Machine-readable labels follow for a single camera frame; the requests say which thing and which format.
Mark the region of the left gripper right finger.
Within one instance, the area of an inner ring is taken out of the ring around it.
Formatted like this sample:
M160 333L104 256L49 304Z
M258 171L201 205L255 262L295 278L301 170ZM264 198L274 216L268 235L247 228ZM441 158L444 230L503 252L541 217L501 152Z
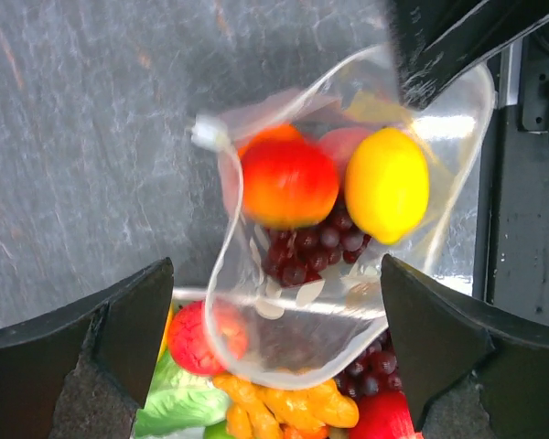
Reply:
M549 327L389 254L381 287L415 429L426 438L549 438Z

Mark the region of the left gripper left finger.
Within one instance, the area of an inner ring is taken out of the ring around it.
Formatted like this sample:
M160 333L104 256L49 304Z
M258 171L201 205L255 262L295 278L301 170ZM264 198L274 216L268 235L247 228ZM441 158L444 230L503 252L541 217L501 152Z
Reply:
M162 259L0 329L0 438L127 438L145 405L172 298Z

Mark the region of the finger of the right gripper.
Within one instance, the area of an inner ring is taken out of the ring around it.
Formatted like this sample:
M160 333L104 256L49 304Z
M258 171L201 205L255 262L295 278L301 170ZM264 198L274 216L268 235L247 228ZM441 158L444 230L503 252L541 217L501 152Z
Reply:
M549 22L549 0L387 1L399 100L425 109L457 77Z

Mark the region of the red apple back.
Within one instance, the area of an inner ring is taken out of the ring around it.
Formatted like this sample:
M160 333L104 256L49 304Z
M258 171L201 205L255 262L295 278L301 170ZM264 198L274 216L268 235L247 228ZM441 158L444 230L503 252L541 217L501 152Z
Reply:
M200 376L214 376L226 370L214 354L204 329L203 301L179 309L167 330L167 348L171 358L186 371ZM230 305L219 305L213 314L217 327L232 355L240 359L248 348L248 336L242 317Z

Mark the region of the pink peach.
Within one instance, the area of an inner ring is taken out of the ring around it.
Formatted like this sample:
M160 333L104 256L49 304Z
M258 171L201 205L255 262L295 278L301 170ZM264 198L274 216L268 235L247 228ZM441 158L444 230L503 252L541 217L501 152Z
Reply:
M332 130L317 140L317 146L335 163L339 173L340 186L344 186L344 176L348 162L360 143L373 134L362 127L346 127Z

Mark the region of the yellow lemon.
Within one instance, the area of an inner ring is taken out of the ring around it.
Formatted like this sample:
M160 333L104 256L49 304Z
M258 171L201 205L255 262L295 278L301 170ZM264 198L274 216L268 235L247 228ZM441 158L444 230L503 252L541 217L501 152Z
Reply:
M359 229L381 244L395 244L421 222L429 195L429 167L422 148L393 127L366 137L348 162L347 211Z

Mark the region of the clear polka dot zip bag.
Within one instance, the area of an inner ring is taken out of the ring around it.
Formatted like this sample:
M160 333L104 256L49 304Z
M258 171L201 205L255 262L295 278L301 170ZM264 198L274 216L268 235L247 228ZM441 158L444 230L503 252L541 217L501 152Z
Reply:
M206 335L224 367L267 387L318 385L387 328L380 284L384 254L442 277L450 222L459 210L477 205L477 190L468 177L479 160L495 105L495 84L485 64L457 77L422 111L402 104L390 50L382 44L342 60L305 89L282 91L219 115L198 114L191 140L218 157L229 218L207 287L204 317ZM283 287L265 274L268 238L242 212L236 146L283 123L312 138L346 127L375 132L392 126L410 135L429 164L430 199L419 227L393 246L371 244L354 264L340 262L303 286ZM230 305L242 317L248 348L240 359L217 327L213 314L219 305Z

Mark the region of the orange fruit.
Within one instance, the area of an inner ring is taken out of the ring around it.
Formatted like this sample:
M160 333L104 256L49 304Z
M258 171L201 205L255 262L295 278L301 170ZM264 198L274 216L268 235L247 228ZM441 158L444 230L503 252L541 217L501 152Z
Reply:
M283 123L276 126L263 129L259 133L248 136L237 143L238 157L242 158L248 149L255 145L273 142L273 141L292 141L302 139L303 135L289 123Z

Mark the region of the red tomato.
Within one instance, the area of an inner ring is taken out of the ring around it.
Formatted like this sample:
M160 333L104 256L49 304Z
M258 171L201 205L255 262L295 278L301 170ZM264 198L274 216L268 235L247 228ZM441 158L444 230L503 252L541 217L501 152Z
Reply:
M305 140L261 142L241 165L244 213L271 229L318 224L339 194L334 161Z

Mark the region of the dark purple grape bunch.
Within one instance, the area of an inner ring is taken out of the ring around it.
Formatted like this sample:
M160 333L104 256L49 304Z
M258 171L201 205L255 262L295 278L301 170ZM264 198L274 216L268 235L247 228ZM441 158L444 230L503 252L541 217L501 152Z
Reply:
M268 247L262 268L283 287L319 280L324 270L340 262L354 264L371 242L371 236L355 225L342 198L316 225L265 233Z

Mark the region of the yellow red mango back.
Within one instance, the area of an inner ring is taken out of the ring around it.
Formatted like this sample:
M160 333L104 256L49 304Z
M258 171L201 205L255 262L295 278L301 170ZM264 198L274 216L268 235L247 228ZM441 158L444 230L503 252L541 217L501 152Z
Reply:
M167 349L168 331L170 329L170 325L171 325L174 314L175 314L174 313L174 307L173 307L173 305L170 305L169 308L168 308L167 320L166 320L166 323L165 323L165 326L164 326L164 333L163 333L161 343L160 343L160 347L159 347L159 350L158 350L156 363L158 363L162 359L162 357L163 357L163 355L164 355L164 353Z

